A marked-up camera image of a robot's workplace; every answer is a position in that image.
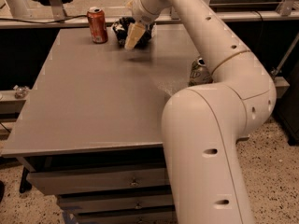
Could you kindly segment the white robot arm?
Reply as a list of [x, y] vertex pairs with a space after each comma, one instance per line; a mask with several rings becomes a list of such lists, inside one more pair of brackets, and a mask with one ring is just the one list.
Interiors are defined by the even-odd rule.
[[173, 7], [212, 75], [175, 93], [162, 117], [164, 156], [178, 224], [254, 224], [238, 140], [271, 115], [274, 82], [254, 53], [203, 0], [133, 0], [132, 49], [144, 26]]

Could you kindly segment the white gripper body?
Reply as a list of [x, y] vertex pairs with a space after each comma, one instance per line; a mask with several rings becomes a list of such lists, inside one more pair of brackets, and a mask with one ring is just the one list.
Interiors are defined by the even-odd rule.
[[133, 0], [132, 17], [137, 22], [149, 25], [167, 7], [170, 7], [170, 3], [167, 0]]

